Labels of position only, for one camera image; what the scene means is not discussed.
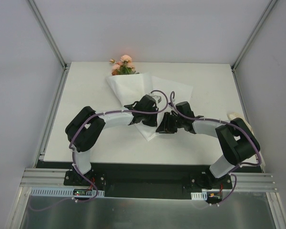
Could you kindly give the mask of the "translucent white wrapping paper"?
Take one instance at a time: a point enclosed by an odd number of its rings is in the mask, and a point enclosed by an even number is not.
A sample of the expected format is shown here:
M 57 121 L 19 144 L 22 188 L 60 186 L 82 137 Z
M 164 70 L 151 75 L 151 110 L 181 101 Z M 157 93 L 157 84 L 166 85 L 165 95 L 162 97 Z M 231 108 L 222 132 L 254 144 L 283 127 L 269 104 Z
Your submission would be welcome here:
M 151 76 L 148 73 L 113 75 L 106 77 L 106 81 L 123 106 L 139 101 L 153 90 L 160 90 L 167 96 L 174 91 L 177 103 L 189 102 L 193 92 L 192 86 Z

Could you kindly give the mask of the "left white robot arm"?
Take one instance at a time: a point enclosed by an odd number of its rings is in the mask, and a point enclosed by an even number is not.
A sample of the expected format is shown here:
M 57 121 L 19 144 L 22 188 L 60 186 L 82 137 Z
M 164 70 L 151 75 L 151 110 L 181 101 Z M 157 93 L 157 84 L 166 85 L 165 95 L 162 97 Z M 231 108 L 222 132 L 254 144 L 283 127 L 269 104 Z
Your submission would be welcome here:
M 84 107 L 65 128 L 72 151 L 72 170 L 65 175 L 66 186 L 91 186 L 95 184 L 95 175 L 90 163 L 91 152 L 97 139 L 105 129 L 140 124 L 156 127 L 160 96 L 144 95 L 140 101 L 125 105 L 117 111 L 97 113 L 91 107 Z

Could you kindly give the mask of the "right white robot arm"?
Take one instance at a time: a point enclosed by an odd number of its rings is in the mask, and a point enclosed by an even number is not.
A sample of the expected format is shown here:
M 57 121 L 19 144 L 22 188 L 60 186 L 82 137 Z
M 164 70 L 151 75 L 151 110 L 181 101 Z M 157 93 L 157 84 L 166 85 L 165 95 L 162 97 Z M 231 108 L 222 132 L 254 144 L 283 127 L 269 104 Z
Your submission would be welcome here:
M 210 121 L 195 116 L 188 102 L 175 105 L 177 111 L 165 112 L 156 129 L 159 134 L 174 134 L 183 128 L 191 134 L 201 134 L 218 139 L 223 154 L 200 176 L 195 184 L 200 188 L 218 187 L 229 172 L 260 151 L 260 144 L 241 118 L 229 122 Z

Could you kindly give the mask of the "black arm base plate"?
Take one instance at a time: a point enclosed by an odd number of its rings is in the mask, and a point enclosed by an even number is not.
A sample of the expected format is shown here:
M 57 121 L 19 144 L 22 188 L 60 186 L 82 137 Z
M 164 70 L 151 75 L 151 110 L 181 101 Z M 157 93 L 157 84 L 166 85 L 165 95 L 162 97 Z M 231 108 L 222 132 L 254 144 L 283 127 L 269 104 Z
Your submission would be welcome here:
M 230 191 L 232 177 L 210 178 L 207 165 L 93 163 L 80 176 L 70 162 L 39 161 L 37 168 L 63 169 L 63 185 L 104 191 L 112 198 L 189 199 L 203 190 Z

